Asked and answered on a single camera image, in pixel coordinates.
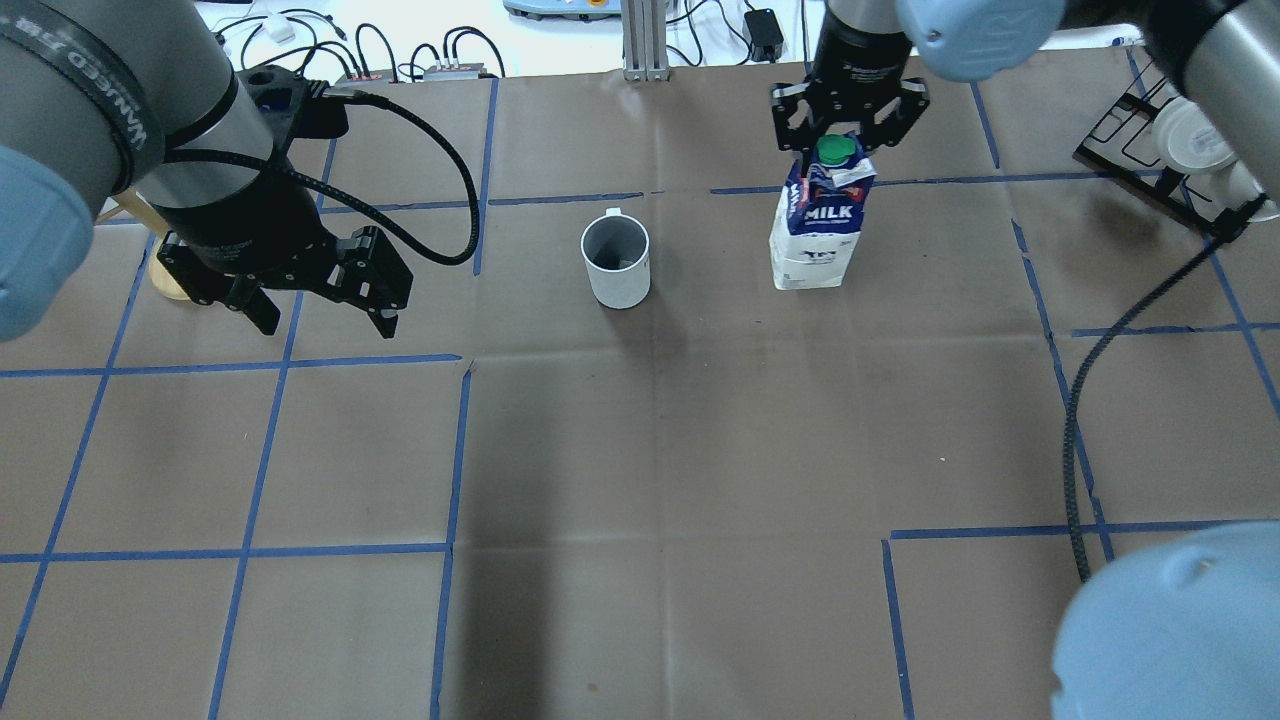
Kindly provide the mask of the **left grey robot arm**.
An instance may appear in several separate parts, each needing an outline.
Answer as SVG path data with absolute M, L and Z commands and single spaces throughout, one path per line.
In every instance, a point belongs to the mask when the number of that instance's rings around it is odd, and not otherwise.
M 157 261 L 192 304 L 273 334 L 270 292 L 303 291 L 393 337 L 413 277 L 390 223 L 333 234 L 288 158 L 348 128 L 325 83 L 236 70 L 187 3 L 5 1 L 3 338 L 45 318 L 127 190 L 166 223 Z

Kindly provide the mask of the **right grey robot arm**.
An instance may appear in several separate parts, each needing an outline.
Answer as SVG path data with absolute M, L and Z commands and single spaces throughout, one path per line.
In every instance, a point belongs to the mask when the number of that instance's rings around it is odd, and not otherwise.
M 1196 104 L 1260 183 L 1215 220 L 1219 236 L 1130 306 L 1074 375 L 1062 427 L 1065 525 L 1080 588 L 1057 630 L 1056 719 L 1275 719 L 1277 523 L 1234 521 L 1147 547 L 1096 571 L 1076 497 L 1079 409 L 1102 352 L 1147 309 L 1277 199 L 1275 1 L 828 1 L 799 85 L 771 91 L 777 146 L 813 163 L 831 126 L 861 146 L 901 141 L 915 111 L 877 126 L 892 101 L 927 102 L 902 77 L 911 50 L 941 78 L 987 79 L 1060 29 L 1133 24 L 1179 95 Z

